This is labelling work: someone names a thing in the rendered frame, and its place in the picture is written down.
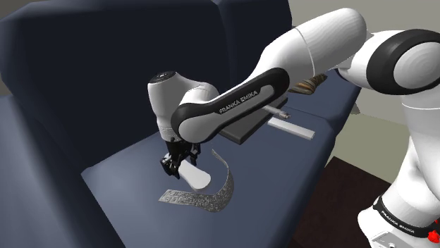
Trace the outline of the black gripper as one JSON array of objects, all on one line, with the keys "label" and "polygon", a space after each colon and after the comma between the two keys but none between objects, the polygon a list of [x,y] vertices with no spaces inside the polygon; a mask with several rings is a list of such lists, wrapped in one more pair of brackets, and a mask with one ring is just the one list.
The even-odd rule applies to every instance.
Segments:
[{"label": "black gripper", "polygon": [[185,140],[173,140],[172,142],[166,142],[166,146],[169,153],[160,160],[160,164],[167,175],[180,179],[178,169],[181,162],[188,156],[190,156],[190,163],[194,166],[197,165],[197,158],[201,153],[200,144],[186,142]]}]

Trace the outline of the white flat rounded paddle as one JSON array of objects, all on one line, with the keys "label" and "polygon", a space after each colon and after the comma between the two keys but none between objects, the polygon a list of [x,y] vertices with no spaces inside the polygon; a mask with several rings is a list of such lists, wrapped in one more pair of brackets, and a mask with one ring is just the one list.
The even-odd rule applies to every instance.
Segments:
[{"label": "white flat rounded paddle", "polygon": [[191,189],[196,192],[206,189],[211,182],[210,174],[200,170],[186,160],[181,162],[178,173],[189,184]]}]

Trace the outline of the grey patterned curved strip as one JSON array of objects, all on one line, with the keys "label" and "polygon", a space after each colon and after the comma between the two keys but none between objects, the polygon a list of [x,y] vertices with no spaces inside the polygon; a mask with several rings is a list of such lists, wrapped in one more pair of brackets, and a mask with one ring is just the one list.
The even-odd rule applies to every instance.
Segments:
[{"label": "grey patterned curved strip", "polygon": [[222,162],[227,169],[227,176],[224,186],[215,194],[202,194],[202,191],[184,192],[180,190],[167,190],[159,198],[160,202],[170,203],[170,204],[180,204],[188,206],[196,206],[201,209],[210,212],[219,212],[223,210],[230,202],[233,191],[234,191],[234,181],[233,175],[227,162],[220,157],[214,150],[212,150],[212,155],[216,157],[220,162]]}]

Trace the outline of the dark grey flat tablet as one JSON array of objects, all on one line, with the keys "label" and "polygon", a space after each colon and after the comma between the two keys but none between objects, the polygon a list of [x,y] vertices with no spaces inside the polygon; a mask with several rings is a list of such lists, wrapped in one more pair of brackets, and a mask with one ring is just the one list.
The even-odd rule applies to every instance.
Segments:
[{"label": "dark grey flat tablet", "polygon": [[236,144],[244,143],[260,127],[262,127],[271,117],[272,113],[260,109],[250,115],[228,125],[219,133],[226,139]]}]

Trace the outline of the dark blue sofa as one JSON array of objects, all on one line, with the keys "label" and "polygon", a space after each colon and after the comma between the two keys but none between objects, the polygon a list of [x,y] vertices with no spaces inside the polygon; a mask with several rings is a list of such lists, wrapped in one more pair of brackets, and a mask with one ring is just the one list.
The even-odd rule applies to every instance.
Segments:
[{"label": "dark blue sofa", "polygon": [[160,201],[165,174],[147,94],[174,70],[226,91],[291,28],[288,0],[47,0],[0,20],[0,248],[286,248],[359,88],[329,73],[292,94],[302,139],[267,125],[221,136],[198,166],[218,213]]}]

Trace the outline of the silver pen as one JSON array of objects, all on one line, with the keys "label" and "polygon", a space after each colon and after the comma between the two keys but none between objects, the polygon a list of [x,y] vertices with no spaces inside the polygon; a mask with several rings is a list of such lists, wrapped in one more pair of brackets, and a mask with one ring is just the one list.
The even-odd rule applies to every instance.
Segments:
[{"label": "silver pen", "polygon": [[281,109],[275,108],[273,106],[266,105],[263,107],[263,109],[265,111],[275,115],[275,116],[282,118],[282,119],[289,119],[291,117],[291,115],[289,113],[282,111]]}]

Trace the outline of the pale grey long bar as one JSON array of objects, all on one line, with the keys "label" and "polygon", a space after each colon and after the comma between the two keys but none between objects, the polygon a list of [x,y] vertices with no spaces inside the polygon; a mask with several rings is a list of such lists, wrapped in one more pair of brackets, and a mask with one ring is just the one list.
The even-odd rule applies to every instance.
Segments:
[{"label": "pale grey long bar", "polygon": [[272,126],[273,128],[277,128],[279,130],[301,137],[306,140],[311,140],[315,135],[315,131],[313,130],[300,127],[298,125],[289,123],[278,118],[270,118],[267,124],[269,126]]}]

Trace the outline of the brown striped object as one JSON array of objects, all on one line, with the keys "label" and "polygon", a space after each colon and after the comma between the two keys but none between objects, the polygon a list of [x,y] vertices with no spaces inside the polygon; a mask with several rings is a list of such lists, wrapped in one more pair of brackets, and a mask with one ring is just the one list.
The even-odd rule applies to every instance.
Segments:
[{"label": "brown striped object", "polygon": [[307,80],[302,80],[294,84],[288,92],[296,94],[314,94],[318,86],[320,86],[328,78],[325,74],[319,74]]}]

